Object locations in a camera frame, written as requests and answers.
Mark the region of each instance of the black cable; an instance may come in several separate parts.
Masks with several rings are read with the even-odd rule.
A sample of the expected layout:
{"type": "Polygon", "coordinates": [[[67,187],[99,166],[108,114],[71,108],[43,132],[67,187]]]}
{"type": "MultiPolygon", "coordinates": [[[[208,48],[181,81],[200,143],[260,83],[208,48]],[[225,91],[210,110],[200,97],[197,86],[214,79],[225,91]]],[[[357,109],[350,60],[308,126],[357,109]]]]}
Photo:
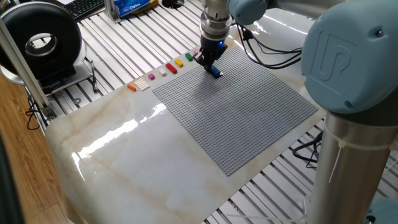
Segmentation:
{"type": "Polygon", "coordinates": [[[282,68],[291,66],[291,65],[293,65],[293,64],[295,64],[295,63],[297,63],[297,62],[299,62],[299,61],[301,60],[301,58],[298,58],[298,59],[294,60],[293,62],[287,63],[287,62],[293,60],[294,58],[298,57],[298,56],[301,54],[301,51],[298,51],[297,55],[294,55],[292,58],[290,58],[290,59],[288,59],[288,60],[286,60],[286,61],[284,61],[284,62],[282,62],[282,63],[278,63],[278,64],[275,64],[275,65],[267,65],[267,64],[264,64],[264,63],[260,60],[260,58],[257,56],[257,54],[255,53],[255,51],[253,50],[253,48],[251,47],[251,44],[250,44],[250,42],[249,42],[249,39],[253,38],[251,31],[250,31],[250,30],[247,30],[247,29],[244,30],[244,27],[243,27],[243,26],[241,26],[241,25],[239,25],[239,24],[237,24],[237,25],[238,25],[239,38],[241,39],[241,42],[242,42],[242,45],[243,45],[243,49],[244,49],[246,55],[249,57],[249,59],[250,59],[252,62],[254,62],[254,63],[258,64],[258,65],[262,65],[262,66],[264,66],[264,67],[266,67],[266,68],[269,68],[269,69],[277,70],[277,69],[282,69],[282,68]],[[246,32],[246,36],[245,36],[245,37],[242,37],[241,30],[242,30],[242,32],[246,32]],[[246,49],[246,46],[245,46],[245,44],[244,44],[244,40],[246,41],[247,45],[248,45],[249,48],[250,48],[251,53],[252,53],[253,56],[256,58],[256,60],[254,60],[254,59],[253,59],[252,57],[250,57],[250,55],[248,54],[248,50],[246,49]]]}
{"type": "Polygon", "coordinates": [[[254,52],[254,49],[251,47],[250,42],[247,40],[246,43],[248,44],[248,46],[249,46],[249,48],[250,48],[250,51],[253,53],[253,55],[254,55],[255,58],[258,60],[258,62],[259,62],[261,65],[263,65],[263,66],[265,66],[266,68],[269,68],[269,69],[274,69],[274,70],[282,69],[282,68],[285,68],[285,67],[289,67],[289,66],[291,66],[291,65],[293,65],[293,64],[295,64],[295,63],[297,63],[297,62],[299,62],[299,61],[301,60],[301,58],[298,58],[298,59],[294,60],[293,62],[290,62],[290,63],[288,63],[288,64],[286,64],[286,65],[283,65],[283,64],[285,64],[285,63],[287,63],[287,62],[293,60],[293,59],[296,58],[297,56],[301,55],[301,52],[300,52],[300,53],[294,55],[293,57],[287,59],[286,61],[284,61],[284,62],[282,62],[282,63],[278,63],[278,64],[274,64],[274,65],[266,65],[266,64],[263,64],[263,63],[261,62],[261,60],[259,59],[259,57],[256,55],[256,53],[254,52]]]}
{"type": "Polygon", "coordinates": [[[297,49],[291,50],[291,51],[286,51],[286,50],[277,50],[277,49],[272,49],[268,46],[265,46],[263,43],[261,43],[257,38],[253,37],[254,40],[256,40],[257,43],[259,43],[259,45],[261,45],[262,47],[271,50],[273,52],[278,52],[278,53],[282,53],[282,54],[292,54],[292,53],[298,53],[301,52],[302,47],[299,47],[297,49]]]}
{"type": "Polygon", "coordinates": [[[319,133],[314,140],[312,140],[310,142],[307,142],[305,144],[302,144],[301,146],[293,149],[293,151],[292,151],[293,156],[295,156],[295,157],[297,157],[299,159],[302,159],[304,161],[308,161],[306,167],[308,167],[309,162],[318,163],[318,161],[316,161],[315,159],[312,159],[312,157],[313,157],[313,155],[315,155],[315,153],[318,152],[317,151],[317,147],[318,147],[317,144],[322,140],[322,136],[323,136],[323,131],[321,131],[321,133],[319,133]],[[297,152],[299,152],[299,150],[304,149],[304,148],[309,147],[309,146],[313,146],[313,148],[314,148],[314,151],[313,151],[313,153],[312,153],[310,158],[303,157],[303,156],[297,154],[297,152]]]}
{"type": "Polygon", "coordinates": [[[36,102],[34,102],[31,98],[32,98],[32,96],[28,96],[27,97],[27,100],[28,100],[28,103],[30,104],[30,107],[29,107],[29,109],[27,111],[25,111],[25,115],[29,117],[29,120],[27,122],[26,128],[29,129],[29,130],[36,130],[36,129],[40,128],[40,125],[38,125],[35,128],[30,128],[29,125],[30,125],[30,122],[32,121],[32,117],[35,115],[35,113],[39,113],[40,111],[34,109],[34,106],[36,105],[36,102]]]}
{"type": "MultiPolygon", "coordinates": [[[[260,47],[261,52],[264,53],[264,54],[267,54],[267,55],[286,55],[287,54],[287,53],[269,53],[269,52],[265,52],[264,49],[263,49],[263,46],[261,45],[260,42],[257,42],[257,45],[260,47]]],[[[292,50],[291,53],[295,53],[296,50],[301,50],[301,49],[302,49],[302,47],[299,47],[297,49],[292,50]]]]}

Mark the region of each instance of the wooden floor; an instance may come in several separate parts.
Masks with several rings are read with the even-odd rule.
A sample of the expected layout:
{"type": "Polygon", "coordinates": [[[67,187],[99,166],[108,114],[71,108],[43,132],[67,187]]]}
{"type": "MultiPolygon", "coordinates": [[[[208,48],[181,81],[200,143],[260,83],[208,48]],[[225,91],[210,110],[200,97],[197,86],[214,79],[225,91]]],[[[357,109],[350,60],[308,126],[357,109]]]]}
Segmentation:
{"type": "Polygon", "coordinates": [[[40,129],[26,128],[29,109],[23,87],[0,74],[0,132],[19,191],[25,223],[73,224],[65,215],[49,147],[40,129]]]}

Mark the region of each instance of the marble surface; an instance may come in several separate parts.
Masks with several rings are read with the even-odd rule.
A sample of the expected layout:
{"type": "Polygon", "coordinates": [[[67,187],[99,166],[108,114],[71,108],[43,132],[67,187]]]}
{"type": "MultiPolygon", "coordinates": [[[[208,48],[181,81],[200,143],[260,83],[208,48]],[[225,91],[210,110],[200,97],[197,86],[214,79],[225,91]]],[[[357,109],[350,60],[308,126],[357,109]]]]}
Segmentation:
{"type": "MultiPolygon", "coordinates": [[[[249,28],[270,47],[290,50],[302,46],[311,24],[270,10],[249,28]]],[[[232,28],[226,44],[241,45],[237,40],[232,28]]],[[[185,66],[176,75],[155,69],[155,80],[142,77],[148,90],[123,86],[46,129],[62,189],[88,223],[201,223],[325,115],[320,109],[227,177],[152,93],[197,66],[179,58],[185,66]]],[[[285,58],[263,56],[267,63],[285,58]]],[[[313,102],[300,64],[272,72],[313,102]]]]}

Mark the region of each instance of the desk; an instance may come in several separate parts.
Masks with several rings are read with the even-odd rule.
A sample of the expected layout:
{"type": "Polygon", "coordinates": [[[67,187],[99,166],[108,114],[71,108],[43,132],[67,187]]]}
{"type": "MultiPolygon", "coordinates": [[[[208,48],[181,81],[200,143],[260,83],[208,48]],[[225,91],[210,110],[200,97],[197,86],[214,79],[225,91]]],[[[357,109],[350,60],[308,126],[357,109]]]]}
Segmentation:
{"type": "MultiPolygon", "coordinates": [[[[200,3],[196,0],[186,2],[187,8],[178,12],[178,15],[186,18],[186,21],[197,21],[200,3]]],[[[46,129],[46,138],[67,199],[90,224],[176,224],[201,223],[204,220],[205,223],[215,223],[215,220],[219,223],[223,220],[246,223],[242,218],[223,216],[225,213],[250,214],[256,211],[259,215],[270,217],[300,218],[303,212],[300,200],[303,195],[310,194],[315,171],[306,170],[304,162],[294,159],[291,152],[285,150],[299,138],[302,142],[308,141],[311,135],[306,132],[324,117],[325,112],[319,110],[227,177],[186,130],[179,127],[173,132],[166,131],[166,125],[176,127],[178,122],[168,119],[171,114],[161,107],[160,102],[151,101],[143,106],[146,104],[145,94],[151,94],[149,90],[133,94],[124,85],[140,75],[144,75],[142,77],[148,81],[147,74],[158,71],[152,71],[153,68],[164,66],[165,62],[194,47],[195,41],[192,43],[191,40],[182,39],[188,34],[181,30],[166,32],[167,29],[162,29],[164,35],[148,35],[156,26],[174,27],[172,22],[163,23],[161,18],[170,15],[169,19],[176,20],[177,16],[168,12],[159,13],[162,10],[156,7],[154,11],[133,18],[137,19],[136,22],[131,22],[132,19],[127,21],[129,24],[122,22],[126,29],[121,30],[120,25],[104,23],[106,18],[101,15],[82,22],[85,27],[89,26],[87,30],[91,35],[86,36],[85,40],[93,43],[90,38],[94,38],[105,49],[93,47],[92,50],[103,55],[116,53],[120,58],[117,60],[120,66],[114,69],[120,68],[120,71],[114,72],[112,69],[115,78],[103,80],[103,91],[107,91],[107,88],[110,90],[107,94],[92,103],[87,100],[86,106],[80,105],[80,109],[61,116],[46,129]],[[108,33],[104,36],[102,30],[109,27],[112,27],[112,32],[127,32],[125,34],[132,37],[108,33]],[[139,34],[138,27],[148,33],[139,34]],[[139,38],[144,41],[146,38],[156,39],[158,44],[161,41],[174,44],[168,44],[162,50],[158,44],[154,44],[148,57],[152,55],[156,60],[147,60],[147,57],[141,57],[137,52],[142,54],[148,48],[143,47],[141,52],[136,50],[137,46],[129,45],[128,41],[110,42],[111,38],[116,41],[121,37],[130,41],[139,38]],[[130,60],[135,55],[138,55],[137,60],[130,60]],[[241,200],[241,197],[250,198],[249,203],[241,200]]],[[[249,28],[266,45],[288,50],[302,46],[311,24],[312,21],[305,17],[270,10],[249,28]]],[[[179,29],[192,28],[182,24],[179,29]]],[[[240,44],[236,28],[231,29],[227,44],[230,47],[240,44]]],[[[88,54],[88,57],[95,56],[93,53],[88,54]]],[[[105,57],[103,61],[111,61],[112,58],[114,56],[105,57]]],[[[263,59],[276,63],[285,58],[264,56],[263,59]]],[[[107,66],[98,68],[109,70],[107,66]]],[[[300,74],[300,65],[272,72],[311,101],[303,87],[304,77],[300,74]]],[[[66,94],[63,99],[67,101],[67,96],[71,95],[66,94]]],[[[381,190],[379,194],[389,194],[386,192],[394,196],[394,191],[390,189],[381,190]]]]}

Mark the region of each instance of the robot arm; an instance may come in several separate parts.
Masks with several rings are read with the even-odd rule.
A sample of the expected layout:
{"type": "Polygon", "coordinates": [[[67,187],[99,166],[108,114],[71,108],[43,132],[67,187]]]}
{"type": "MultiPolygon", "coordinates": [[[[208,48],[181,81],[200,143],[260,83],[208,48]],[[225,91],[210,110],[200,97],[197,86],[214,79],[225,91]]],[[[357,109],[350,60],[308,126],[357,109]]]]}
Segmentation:
{"type": "Polygon", "coordinates": [[[201,49],[194,59],[208,72],[227,46],[232,18],[238,24],[249,25],[259,20],[267,9],[279,7],[304,16],[317,18],[329,7],[345,0],[202,0],[205,8],[201,14],[201,49]]]}

